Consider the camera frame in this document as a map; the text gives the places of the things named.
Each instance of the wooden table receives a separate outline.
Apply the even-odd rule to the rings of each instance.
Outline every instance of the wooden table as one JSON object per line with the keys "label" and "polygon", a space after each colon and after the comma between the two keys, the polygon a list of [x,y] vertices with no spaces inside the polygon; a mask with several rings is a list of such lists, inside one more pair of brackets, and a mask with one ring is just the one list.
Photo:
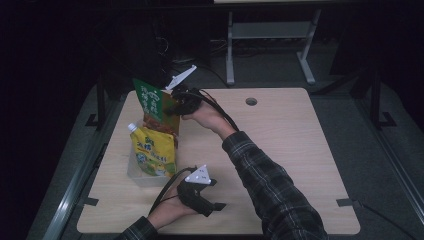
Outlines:
{"label": "wooden table", "polygon": [[[311,205],[320,213],[329,234],[353,235],[360,226],[351,206],[336,200],[348,195],[334,163],[309,96],[301,88],[207,90],[275,162],[293,178]],[[255,98],[257,105],[246,104]],[[146,216],[160,187],[138,187],[127,176],[131,140],[127,126],[143,118],[136,93],[129,93],[93,183],[77,228],[83,233],[116,233]],[[207,164],[218,183],[202,196],[227,203],[208,218],[182,218],[160,230],[166,234],[262,234],[261,223],[234,166],[221,148],[222,141],[192,120],[180,125],[178,168]]]}

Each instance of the plaid shirt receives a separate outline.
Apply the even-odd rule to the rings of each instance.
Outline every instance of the plaid shirt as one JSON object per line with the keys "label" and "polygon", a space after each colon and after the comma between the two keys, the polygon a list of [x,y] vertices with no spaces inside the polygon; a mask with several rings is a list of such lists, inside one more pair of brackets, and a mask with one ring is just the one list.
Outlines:
{"label": "plaid shirt", "polygon": [[[294,186],[287,172],[273,162],[244,132],[222,143],[252,198],[262,231],[269,239],[328,239],[321,217]],[[142,217],[117,239],[154,239],[157,231]]]}

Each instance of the person's right hand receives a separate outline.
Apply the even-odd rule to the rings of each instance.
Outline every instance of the person's right hand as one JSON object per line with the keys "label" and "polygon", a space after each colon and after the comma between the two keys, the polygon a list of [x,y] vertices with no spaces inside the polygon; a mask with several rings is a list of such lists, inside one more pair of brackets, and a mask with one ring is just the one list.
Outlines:
{"label": "person's right hand", "polygon": [[236,132],[227,120],[211,105],[202,101],[199,109],[190,115],[181,117],[183,120],[193,119],[202,127],[207,128],[218,134],[222,140],[232,133]]}

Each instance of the hand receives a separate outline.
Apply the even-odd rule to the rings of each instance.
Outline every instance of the hand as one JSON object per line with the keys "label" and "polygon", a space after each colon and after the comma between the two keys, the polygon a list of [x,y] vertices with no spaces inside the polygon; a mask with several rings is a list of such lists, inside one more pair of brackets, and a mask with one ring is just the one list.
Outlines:
{"label": "hand", "polygon": [[181,118],[183,120],[195,120],[202,127],[210,129],[218,134],[222,140],[236,132],[231,124],[229,124],[227,120],[225,120],[225,118],[214,107],[205,101],[200,103],[200,107],[197,109],[197,111],[190,115],[184,115]]}
{"label": "hand", "polygon": [[156,230],[159,230],[183,216],[197,213],[193,209],[184,205],[177,195],[177,187],[172,186],[163,196],[163,202],[161,202],[147,217]]}

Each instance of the person's left hand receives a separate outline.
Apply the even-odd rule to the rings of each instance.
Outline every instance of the person's left hand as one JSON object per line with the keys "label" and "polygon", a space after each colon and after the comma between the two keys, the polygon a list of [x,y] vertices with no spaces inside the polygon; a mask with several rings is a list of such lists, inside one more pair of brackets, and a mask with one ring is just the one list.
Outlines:
{"label": "person's left hand", "polygon": [[161,202],[147,217],[156,230],[174,222],[178,218],[197,213],[193,209],[184,205],[177,195],[177,187],[172,186],[163,197],[163,199],[169,199]]}

